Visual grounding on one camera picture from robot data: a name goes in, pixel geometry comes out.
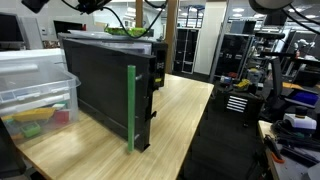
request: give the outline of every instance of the green strip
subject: green strip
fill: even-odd
[[[136,67],[128,66],[128,150],[134,150]]]

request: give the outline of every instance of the box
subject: box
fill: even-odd
[[[43,57],[0,61],[0,117],[15,143],[77,121],[79,85]]]

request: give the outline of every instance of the black cabinet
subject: black cabinet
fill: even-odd
[[[174,71],[193,73],[199,29],[179,28],[176,39]]]

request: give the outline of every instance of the wooden table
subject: wooden table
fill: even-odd
[[[270,130],[271,123],[265,122],[265,121],[259,121],[259,133],[261,140],[265,137],[265,135],[270,135],[272,138],[274,138],[273,132]],[[301,148],[295,148],[295,150],[300,151],[301,153],[307,153],[313,157],[316,157],[318,160],[320,159],[320,153],[314,152],[310,150],[305,150]],[[273,179],[275,180],[282,180],[282,179],[291,179],[291,180],[302,180],[305,178],[305,174],[308,171],[308,168],[305,166],[302,166],[301,164],[282,156],[285,163],[279,164],[273,161],[271,156],[271,151],[269,149],[266,149],[266,155],[268,159],[268,163],[270,166],[270,170],[272,172]]]
[[[166,75],[155,91],[151,146],[127,152],[127,143],[80,112],[80,121],[18,149],[48,179],[176,179],[213,90],[212,84]]]

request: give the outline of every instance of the clear plastic container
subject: clear plastic container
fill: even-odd
[[[78,78],[42,58],[0,61],[0,117],[26,141],[78,120]]]

